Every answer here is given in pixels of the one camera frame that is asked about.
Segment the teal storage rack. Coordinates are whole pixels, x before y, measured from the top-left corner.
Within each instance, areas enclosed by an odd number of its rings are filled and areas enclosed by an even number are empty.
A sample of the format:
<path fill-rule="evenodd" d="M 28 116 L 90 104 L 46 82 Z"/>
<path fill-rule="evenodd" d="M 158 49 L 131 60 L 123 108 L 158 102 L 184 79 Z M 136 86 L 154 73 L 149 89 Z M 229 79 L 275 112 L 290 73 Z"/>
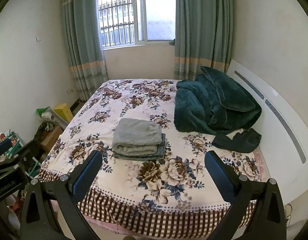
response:
<path fill-rule="evenodd" d="M 41 168 L 40 158 L 43 154 L 42 148 L 34 140 L 25 143 L 19 135 L 12 130 L 0 133 L 0 141 L 3 142 L 6 139 L 10 139 L 12 146 L 3 154 L 4 160 L 12 159 L 12 157 L 17 157 L 17 155 L 19 155 L 27 176 L 29 178 L 36 177 Z"/>

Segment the dark teal plush blanket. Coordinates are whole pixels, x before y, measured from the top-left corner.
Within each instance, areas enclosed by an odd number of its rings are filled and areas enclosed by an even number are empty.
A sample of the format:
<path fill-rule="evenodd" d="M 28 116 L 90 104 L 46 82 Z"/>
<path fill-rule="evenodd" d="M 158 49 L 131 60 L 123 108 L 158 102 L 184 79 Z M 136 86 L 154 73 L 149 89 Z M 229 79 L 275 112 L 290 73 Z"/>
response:
<path fill-rule="evenodd" d="M 217 135 L 251 128 L 262 113 L 254 97 L 223 72 L 204 66 L 201 71 L 194 81 L 176 84 L 177 131 Z"/>

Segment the floral bed blanket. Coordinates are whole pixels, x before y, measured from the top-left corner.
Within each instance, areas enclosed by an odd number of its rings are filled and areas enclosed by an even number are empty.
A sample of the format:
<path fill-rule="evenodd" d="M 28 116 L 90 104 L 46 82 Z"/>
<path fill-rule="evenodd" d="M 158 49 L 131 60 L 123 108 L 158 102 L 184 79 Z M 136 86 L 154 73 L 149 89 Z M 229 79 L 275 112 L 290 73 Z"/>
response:
<path fill-rule="evenodd" d="M 205 168 L 213 136 L 180 133 L 174 126 L 176 91 L 176 80 L 107 81 L 59 136 L 42 163 L 40 180 L 69 174 L 98 150 L 102 167 L 78 204 L 84 215 L 155 239 L 208 236 L 230 204 Z M 113 134 L 122 118 L 158 124 L 166 135 L 163 159 L 115 158 Z"/>

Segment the grey fleece pants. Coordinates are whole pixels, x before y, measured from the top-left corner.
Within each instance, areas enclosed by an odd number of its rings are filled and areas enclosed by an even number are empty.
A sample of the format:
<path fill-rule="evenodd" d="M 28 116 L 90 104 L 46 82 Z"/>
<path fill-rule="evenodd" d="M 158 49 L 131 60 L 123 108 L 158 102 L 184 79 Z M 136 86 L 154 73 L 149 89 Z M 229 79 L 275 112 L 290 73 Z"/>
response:
<path fill-rule="evenodd" d="M 112 150 L 125 156 L 152 155 L 162 143 L 161 127 L 155 122 L 123 118 L 113 135 Z"/>

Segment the yellow box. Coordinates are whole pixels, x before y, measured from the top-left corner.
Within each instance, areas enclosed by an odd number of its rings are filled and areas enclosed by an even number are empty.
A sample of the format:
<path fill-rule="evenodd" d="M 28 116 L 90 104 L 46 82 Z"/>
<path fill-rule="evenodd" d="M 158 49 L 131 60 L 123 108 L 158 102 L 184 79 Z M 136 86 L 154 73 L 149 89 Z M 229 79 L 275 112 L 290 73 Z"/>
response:
<path fill-rule="evenodd" d="M 63 120 L 66 122 L 71 122 L 73 119 L 73 114 L 70 111 L 67 103 L 59 103 L 53 108 L 53 111 L 55 111 L 55 113 L 63 118 Z"/>

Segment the left teal curtain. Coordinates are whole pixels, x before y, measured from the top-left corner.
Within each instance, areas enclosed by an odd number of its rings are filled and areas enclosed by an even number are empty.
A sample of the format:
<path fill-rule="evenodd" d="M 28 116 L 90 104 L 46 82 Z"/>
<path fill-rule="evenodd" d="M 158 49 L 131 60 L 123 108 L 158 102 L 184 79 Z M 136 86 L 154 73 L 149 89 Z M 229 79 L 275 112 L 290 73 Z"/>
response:
<path fill-rule="evenodd" d="M 87 101 L 108 81 L 98 0 L 61 0 L 61 22 L 70 71 L 79 98 Z"/>

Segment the window with metal bars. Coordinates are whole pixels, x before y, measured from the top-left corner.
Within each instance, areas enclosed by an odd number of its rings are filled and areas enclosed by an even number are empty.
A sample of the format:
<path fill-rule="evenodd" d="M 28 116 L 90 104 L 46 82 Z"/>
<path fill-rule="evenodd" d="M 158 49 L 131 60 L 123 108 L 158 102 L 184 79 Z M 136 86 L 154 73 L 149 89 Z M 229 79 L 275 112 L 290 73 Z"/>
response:
<path fill-rule="evenodd" d="M 98 0 L 102 46 L 174 45 L 176 0 Z"/>

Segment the brown cardboard box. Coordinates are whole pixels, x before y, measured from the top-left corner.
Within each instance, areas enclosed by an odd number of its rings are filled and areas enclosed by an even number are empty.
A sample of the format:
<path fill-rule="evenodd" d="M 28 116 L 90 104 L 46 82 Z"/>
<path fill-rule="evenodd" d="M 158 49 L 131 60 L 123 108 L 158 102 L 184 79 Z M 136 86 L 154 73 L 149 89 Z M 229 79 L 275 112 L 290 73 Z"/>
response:
<path fill-rule="evenodd" d="M 45 152 L 50 152 L 62 133 L 62 128 L 60 126 L 55 126 L 52 131 L 49 131 L 46 135 L 44 135 L 40 145 Z"/>

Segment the teal curtain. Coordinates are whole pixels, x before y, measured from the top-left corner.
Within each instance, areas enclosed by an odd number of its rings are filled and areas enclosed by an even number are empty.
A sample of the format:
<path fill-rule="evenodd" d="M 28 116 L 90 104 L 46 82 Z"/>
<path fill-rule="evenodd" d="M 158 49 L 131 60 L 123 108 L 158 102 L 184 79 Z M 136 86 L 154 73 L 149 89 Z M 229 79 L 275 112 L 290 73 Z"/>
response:
<path fill-rule="evenodd" d="M 227 72 L 233 40 L 233 0 L 176 0 L 174 78 L 194 80 L 202 66 Z"/>
<path fill-rule="evenodd" d="M 108 81 L 98 0 L 61 0 L 61 22 L 70 71 L 79 98 L 87 101 Z"/>

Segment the white headboard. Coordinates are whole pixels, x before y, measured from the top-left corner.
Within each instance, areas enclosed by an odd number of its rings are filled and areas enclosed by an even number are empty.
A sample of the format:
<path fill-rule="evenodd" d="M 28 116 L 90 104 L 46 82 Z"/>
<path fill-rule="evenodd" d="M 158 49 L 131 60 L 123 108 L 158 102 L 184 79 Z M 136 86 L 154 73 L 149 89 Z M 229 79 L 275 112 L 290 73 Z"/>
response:
<path fill-rule="evenodd" d="M 272 178 L 288 204 L 308 190 L 308 128 L 285 99 L 259 76 L 235 60 L 227 72 L 262 108 L 254 129 Z"/>

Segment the folded blue jeans stack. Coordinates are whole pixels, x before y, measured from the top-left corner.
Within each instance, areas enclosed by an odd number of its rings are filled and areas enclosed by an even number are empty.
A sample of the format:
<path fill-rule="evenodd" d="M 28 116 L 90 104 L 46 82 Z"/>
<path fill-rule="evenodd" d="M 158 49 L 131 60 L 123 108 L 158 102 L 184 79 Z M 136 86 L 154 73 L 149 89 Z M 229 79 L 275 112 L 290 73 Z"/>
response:
<path fill-rule="evenodd" d="M 166 148 L 166 134 L 161 134 L 162 142 L 157 146 L 157 152 L 151 155 L 125 156 L 119 153 L 114 153 L 113 156 L 117 159 L 131 160 L 131 161 L 151 161 L 164 159 Z"/>

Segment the black garment on bed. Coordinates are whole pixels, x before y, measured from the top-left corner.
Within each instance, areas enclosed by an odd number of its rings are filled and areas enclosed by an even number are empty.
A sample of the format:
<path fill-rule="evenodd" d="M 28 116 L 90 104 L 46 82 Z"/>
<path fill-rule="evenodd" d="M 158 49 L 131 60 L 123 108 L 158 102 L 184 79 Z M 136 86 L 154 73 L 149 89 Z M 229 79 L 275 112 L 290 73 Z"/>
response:
<path fill-rule="evenodd" d="M 249 128 L 242 133 L 236 133 L 232 139 L 227 135 L 218 134 L 212 141 L 212 145 L 223 150 L 238 153 L 251 153 L 258 148 L 262 135 L 253 128 Z"/>

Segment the green and white bag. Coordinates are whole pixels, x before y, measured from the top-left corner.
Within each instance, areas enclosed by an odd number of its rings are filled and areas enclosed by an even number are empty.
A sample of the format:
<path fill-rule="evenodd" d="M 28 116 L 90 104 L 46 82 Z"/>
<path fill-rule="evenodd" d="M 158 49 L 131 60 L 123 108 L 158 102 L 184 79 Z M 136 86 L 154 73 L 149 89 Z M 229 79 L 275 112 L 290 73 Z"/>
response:
<path fill-rule="evenodd" d="M 68 126 L 68 122 L 62 118 L 51 107 L 37 108 L 36 114 L 44 121 L 52 122 L 55 126 L 60 126 L 63 130 Z"/>

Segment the right teal curtain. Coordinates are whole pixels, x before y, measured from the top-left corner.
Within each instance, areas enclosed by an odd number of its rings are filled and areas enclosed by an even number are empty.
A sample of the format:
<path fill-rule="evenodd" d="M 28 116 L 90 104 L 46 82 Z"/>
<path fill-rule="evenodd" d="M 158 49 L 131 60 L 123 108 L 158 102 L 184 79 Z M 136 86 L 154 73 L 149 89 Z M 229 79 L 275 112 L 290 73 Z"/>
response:
<path fill-rule="evenodd" d="M 202 66 L 227 72 L 233 40 L 233 0 L 176 0 L 174 78 L 194 80 Z"/>

